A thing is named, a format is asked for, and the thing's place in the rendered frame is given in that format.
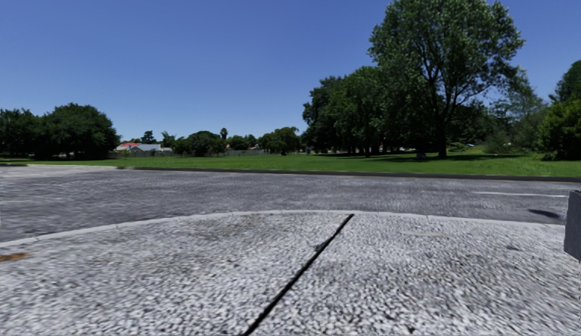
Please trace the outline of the tree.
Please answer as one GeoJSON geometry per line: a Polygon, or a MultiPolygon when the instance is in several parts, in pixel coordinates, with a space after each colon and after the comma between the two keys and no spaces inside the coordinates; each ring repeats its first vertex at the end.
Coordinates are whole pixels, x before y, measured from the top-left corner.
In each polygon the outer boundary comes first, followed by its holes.
{"type": "Polygon", "coordinates": [[[393,0],[371,31],[368,53],[398,94],[427,108],[440,158],[458,106],[520,74],[512,61],[525,40],[508,9],[487,0],[393,0]]]}

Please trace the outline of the pale house with red roof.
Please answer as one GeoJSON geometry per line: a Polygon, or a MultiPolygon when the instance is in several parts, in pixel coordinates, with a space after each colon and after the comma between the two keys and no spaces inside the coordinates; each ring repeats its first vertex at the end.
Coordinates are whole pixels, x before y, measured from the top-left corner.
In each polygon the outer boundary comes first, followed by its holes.
{"type": "Polygon", "coordinates": [[[113,153],[121,157],[171,157],[174,152],[171,148],[161,144],[142,144],[127,142],[116,147],[113,153]]]}

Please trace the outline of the dark bin or box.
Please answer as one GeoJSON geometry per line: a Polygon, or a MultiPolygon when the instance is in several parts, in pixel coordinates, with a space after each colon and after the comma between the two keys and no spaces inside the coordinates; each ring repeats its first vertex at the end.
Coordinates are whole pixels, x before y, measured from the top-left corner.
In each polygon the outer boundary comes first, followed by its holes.
{"type": "Polygon", "coordinates": [[[581,191],[571,191],[567,199],[564,252],[581,263],[581,191]]]}

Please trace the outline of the trees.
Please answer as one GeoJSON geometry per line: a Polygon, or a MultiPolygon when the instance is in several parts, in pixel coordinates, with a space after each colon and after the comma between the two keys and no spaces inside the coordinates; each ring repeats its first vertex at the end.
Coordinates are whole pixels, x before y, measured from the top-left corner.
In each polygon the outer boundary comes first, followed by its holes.
{"type": "Polygon", "coordinates": [[[401,148],[432,152],[437,149],[432,118],[419,84],[364,66],[321,79],[304,105],[303,138],[317,151],[365,157],[401,148]]]}
{"type": "Polygon", "coordinates": [[[543,101],[521,70],[492,105],[486,139],[491,154],[538,153],[545,160],[581,160],[581,60],[575,61],[543,101]]]}
{"type": "Polygon", "coordinates": [[[69,103],[43,115],[0,109],[0,156],[49,160],[59,154],[100,160],[120,141],[112,120],[96,107],[69,103]]]}
{"type": "Polygon", "coordinates": [[[171,148],[174,152],[173,156],[180,157],[287,155],[302,148],[302,140],[297,132],[298,129],[295,127],[283,127],[256,137],[254,135],[229,135],[228,130],[223,128],[218,133],[199,131],[178,138],[164,131],[162,139],[158,141],[154,138],[152,131],[147,131],[141,138],[129,142],[161,144],[163,147],[171,148]]]}

